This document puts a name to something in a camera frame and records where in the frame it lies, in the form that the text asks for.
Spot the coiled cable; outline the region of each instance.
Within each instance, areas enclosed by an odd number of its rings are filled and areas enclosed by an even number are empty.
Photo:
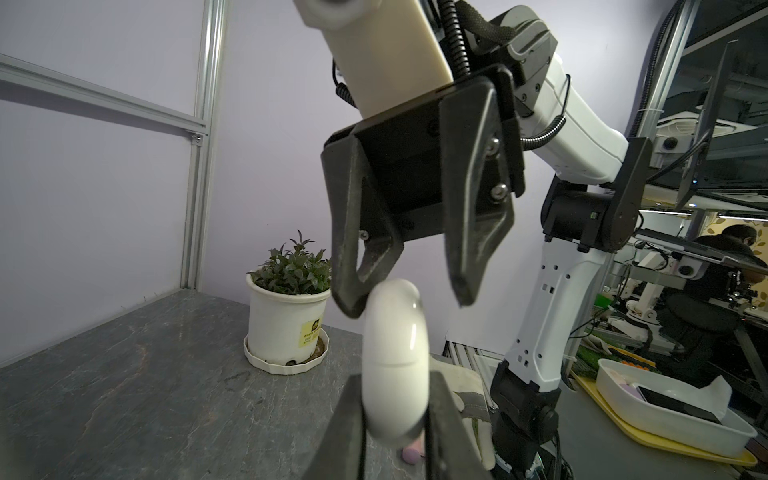
[[[565,91],[563,109],[540,134],[533,137],[520,137],[520,143],[522,144],[524,151],[536,150],[537,148],[544,147],[565,126],[565,107],[568,105],[568,95],[571,93],[571,76],[566,74],[565,78],[568,80],[568,87]]]
[[[438,0],[437,9],[440,13],[442,29],[445,32],[445,44],[448,46],[451,69],[455,80],[469,75],[469,57],[464,43],[462,26],[458,21],[456,3],[454,0]]]
[[[336,95],[339,96],[342,100],[344,100],[346,103],[352,105],[354,108],[357,108],[357,105],[355,105],[355,100],[352,98],[352,93],[349,91],[349,88],[346,86],[345,83],[339,82],[336,79],[336,60],[333,61],[331,70],[331,75],[333,76],[333,83],[336,85]]]

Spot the potted plant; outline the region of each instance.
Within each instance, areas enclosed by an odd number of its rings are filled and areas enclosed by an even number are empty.
[[[285,243],[279,250],[273,248],[270,259],[246,275],[250,288],[246,355],[250,352],[273,366],[300,364],[312,356],[331,294],[325,250],[309,252],[306,245],[313,241],[304,240],[300,230],[299,241],[290,241],[292,249],[284,250]]]

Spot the white object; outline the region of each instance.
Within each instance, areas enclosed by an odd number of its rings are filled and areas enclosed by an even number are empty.
[[[368,295],[362,337],[362,407],[366,427],[384,445],[408,445],[422,429],[429,401],[429,341],[419,291],[385,280]]]
[[[430,357],[429,369],[440,372],[448,384],[448,389],[453,393],[456,408],[463,412],[465,405],[457,394],[462,392],[478,393],[485,399],[482,377],[479,373],[459,365],[441,362]],[[463,416],[462,424],[469,437],[478,460],[486,470],[491,470],[496,464],[495,450],[493,448],[491,423],[484,419],[472,416]]]
[[[578,80],[571,79],[563,129],[534,152],[554,168],[561,180],[583,185],[611,182],[624,162],[629,143],[589,108],[574,83]],[[530,137],[541,133],[560,114],[567,90],[563,61],[554,54],[533,115],[520,119],[521,134]]]
[[[323,32],[363,118],[453,82],[419,0],[293,0]]]
[[[274,365],[272,363],[263,361],[257,356],[251,355],[250,351],[248,351],[248,336],[243,338],[243,351],[245,352],[245,358],[248,359],[248,363],[258,369],[262,369],[263,371],[272,373],[274,375],[296,375],[297,373],[304,373],[307,370],[318,366],[326,358],[328,348],[330,348],[330,343],[328,340],[328,334],[322,328],[320,329],[319,338],[323,341],[323,344],[326,347],[326,349],[323,351],[323,354],[316,359],[310,360],[309,362],[297,363],[296,365]]]
[[[632,316],[632,317],[636,321],[645,321],[645,320],[641,320],[636,316]],[[650,344],[658,349],[658,350],[654,350],[655,352],[671,352],[672,350],[674,350],[677,344],[674,342],[671,342],[670,340],[665,339],[661,335],[661,325],[659,325],[658,323],[652,323],[648,321],[645,321],[645,323],[648,325],[648,328],[650,328],[650,331],[654,335],[654,338],[650,341]],[[614,327],[616,330],[619,330],[620,332],[622,332],[624,335],[634,340],[637,340],[638,342],[645,343],[645,341],[648,340],[648,330],[646,330],[642,326],[632,325],[627,320],[617,319],[617,318],[608,319],[608,324]]]
[[[559,238],[544,243],[538,280],[525,311],[522,328],[505,359],[523,382],[533,382],[539,392],[560,384],[563,351],[568,332],[581,318],[579,312],[594,302],[595,277],[610,253],[596,248],[587,253],[578,244]]]
[[[658,253],[657,251],[651,251],[648,255],[643,257],[642,260],[640,260],[637,266],[642,266],[644,268],[656,270],[660,266],[664,265],[664,261],[665,261],[664,257],[661,256],[661,253]],[[621,299],[626,300],[629,297],[631,297],[632,292],[634,292],[634,289],[636,289],[637,286],[640,285],[641,283],[643,283],[642,280],[638,280],[635,278],[627,279],[627,282],[624,284],[624,288],[620,292]]]
[[[669,117],[659,119],[656,127],[658,137],[686,137],[696,133],[696,126],[699,123],[699,114],[692,111],[681,111],[680,113],[670,115]],[[739,134],[743,131],[754,130],[754,125],[740,124],[735,121],[723,120],[718,118],[715,121],[714,133],[712,137],[722,137],[724,135]]]
[[[597,387],[605,401],[625,422],[646,432],[726,457],[738,456],[755,429],[727,408],[730,386],[719,377],[711,385],[697,389],[680,380],[633,366],[601,359]],[[630,385],[679,399],[715,414],[722,425],[651,405],[624,390],[613,378],[614,370]]]
[[[265,290],[246,275],[250,288],[248,348],[274,365],[310,358],[317,346],[330,290],[314,295],[285,295]]]

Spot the bolt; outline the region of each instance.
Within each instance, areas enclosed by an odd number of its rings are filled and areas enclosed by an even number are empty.
[[[493,157],[498,153],[498,145],[499,145],[498,138],[496,136],[490,137],[488,139],[488,143],[485,145],[485,156],[486,157]]]
[[[498,184],[491,189],[491,198],[500,202],[509,195],[509,187],[507,184]]]

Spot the white wall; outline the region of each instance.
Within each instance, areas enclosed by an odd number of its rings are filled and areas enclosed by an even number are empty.
[[[179,287],[190,142],[0,100],[0,364]]]
[[[0,53],[194,113],[203,0],[0,0]]]
[[[490,18],[514,2],[476,0]],[[644,57],[672,0],[531,0],[559,40],[573,86],[624,131]],[[217,148],[203,291],[247,302],[244,273],[296,228],[329,246],[330,215],[319,154],[335,130],[359,116],[337,99],[330,53],[292,2],[232,0],[222,70]],[[477,303],[460,310],[449,286],[442,237],[406,244],[392,272],[422,291],[433,352],[445,335],[504,352],[517,332],[541,256],[539,211],[551,169],[526,154],[528,190],[516,225],[488,267]],[[330,325],[360,331],[329,304]]]
[[[0,0],[0,53],[193,113],[204,0]],[[177,289],[183,131],[0,83],[0,366]]]

